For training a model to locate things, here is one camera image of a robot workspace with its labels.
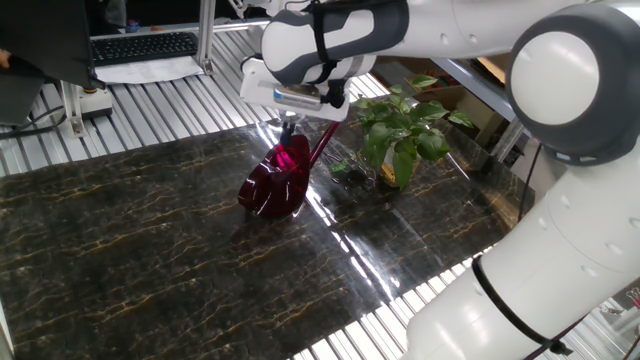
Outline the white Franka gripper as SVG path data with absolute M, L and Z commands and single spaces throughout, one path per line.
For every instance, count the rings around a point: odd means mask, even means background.
M 263 60 L 255 57 L 247 58 L 241 70 L 240 97 L 247 103 L 336 122 L 343 121 L 348 114 L 348 79 L 316 85 L 284 85 L 273 77 Z M 294 122 L 283 123 L 279 139 L 282 146 L 290 145 L 295 126 Z

